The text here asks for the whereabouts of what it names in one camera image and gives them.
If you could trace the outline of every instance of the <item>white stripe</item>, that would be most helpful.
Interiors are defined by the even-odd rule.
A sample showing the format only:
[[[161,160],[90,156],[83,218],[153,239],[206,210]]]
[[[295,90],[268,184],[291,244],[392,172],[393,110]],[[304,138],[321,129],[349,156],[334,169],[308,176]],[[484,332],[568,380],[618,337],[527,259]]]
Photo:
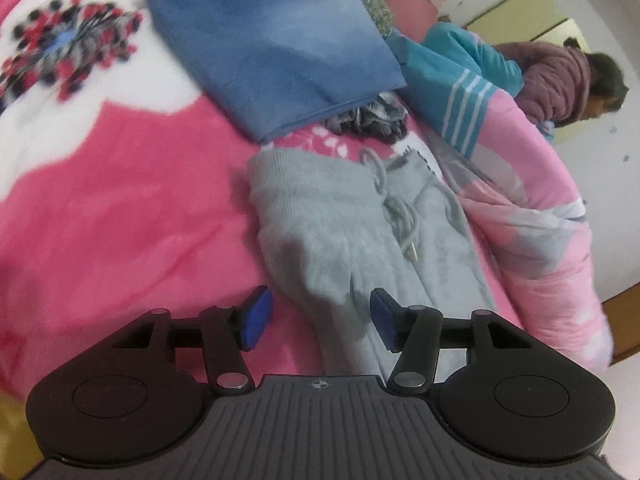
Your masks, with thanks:
[[[456,129],[453,130],[453,135],[451,136],[451,145],[456,145],[456,140],[458,140],[458,134],[460,133],[460,126],[462,126],[462,119],[465,117],[466,106],[469,104],[469,98],[471,97],[471,91],[476,87],[476,85],[480,82],[482,78],[477,75],[471,84],[465,88],[465,96],[462,99],[462,104],[460,105],[460,111],[458,112],[458,120],[456,121]]]
[[[570,204],[557,205],[551,209],[546,209],[546,211],[557,218],[563,218],[565,220],[581,218],[587,214],[587,209],[584,206],[584,200],[581,198],[575,202],[571,202]]]
[[[476,129],[476,123],[478,122],[478,115],[480,115],[480,107],[482,106],[482,101],[484,101],[484,96],[490,88],[491,83],[487,82],[482,91],[478,94],[476,108],[474,108],[474,114],[471,116],[471,124],[469,124],[469,127],[466,130],[465,142],[462,144],[462,149],[460,150],[460,153],[463,155],[466,153],[466,149],[468,148],[471,137],[473,137],[474,130]]]
[[[451,118],[451,109],[453,108],[453,100],[456,96],[456,91],[459,86],[462,85],[462,82],[466,79],[466,76],[469,75],[471,70],[465,68],[462,72],[460,78],[456,81],[455,85],[451,88],[451,93],[449,94],[449,102],[447,103],[447,113],[444,115],[444,121],[442,123],[442,133],[440,134],[443,139],[446,139],[447,128],[449,127],[449,120]]]

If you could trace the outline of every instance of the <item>metal aglet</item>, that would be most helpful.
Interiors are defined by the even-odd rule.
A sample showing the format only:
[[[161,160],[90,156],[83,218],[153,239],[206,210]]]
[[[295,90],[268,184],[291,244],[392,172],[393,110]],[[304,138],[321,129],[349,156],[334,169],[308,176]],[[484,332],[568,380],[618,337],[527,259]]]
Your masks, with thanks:
[[[413,242],[411,242],[411,245],[406,250],[406,254],[412,262],[417,262],[420,259],[418,258],[418,251],[415,250],[415,244]]]

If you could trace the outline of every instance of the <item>gray ribbed plate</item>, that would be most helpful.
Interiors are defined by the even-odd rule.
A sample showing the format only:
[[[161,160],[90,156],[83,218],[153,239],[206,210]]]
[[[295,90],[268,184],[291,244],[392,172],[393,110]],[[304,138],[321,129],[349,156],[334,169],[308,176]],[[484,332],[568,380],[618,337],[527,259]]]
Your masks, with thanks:
[[[179,446],[133,466],[87,470],[44,461],[30,480],[620,480],[594,457],[522,467],[463,447],[428,405],[374,377],[269,376],[217,400]]]

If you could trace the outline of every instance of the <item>pink comforter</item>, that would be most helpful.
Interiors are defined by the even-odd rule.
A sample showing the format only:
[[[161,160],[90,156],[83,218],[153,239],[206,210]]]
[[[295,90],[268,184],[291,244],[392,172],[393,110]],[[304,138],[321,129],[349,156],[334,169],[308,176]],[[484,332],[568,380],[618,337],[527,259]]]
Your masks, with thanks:
[[[0,60],[14,52],[15,23],[49,0],[20,1],[0,1]],[[192,316],[269,284],[245,170],[258,147],[194,86],[148,16],[133,41],[127,64],[94,70],[68,102],[36,86],[0,116],[0,388],[19,397],[148,309]],[[314,126],[279,145],[355,158],[362,144]],[[516,320],[481,255],[500,313]],[[322,372],[310,323],[278,294],[246,360],[257,380]]]

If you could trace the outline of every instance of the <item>black hair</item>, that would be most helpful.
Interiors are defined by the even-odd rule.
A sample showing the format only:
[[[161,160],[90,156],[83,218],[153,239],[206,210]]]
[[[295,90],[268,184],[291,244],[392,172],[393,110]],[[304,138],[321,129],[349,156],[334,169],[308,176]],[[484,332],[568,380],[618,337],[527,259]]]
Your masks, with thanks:
[[[575,38],[564,40],[564,46],[571,48],[580,47],[580,43]],[[589,94],[606,100],[612,100],[607,105],[607,112],[617,112],[625,102],[629,88],[625,85],[625,75],[618,64],[611,56],[598,52],[592,54],[585,52],[584,55],[591,67],[591,87]]]

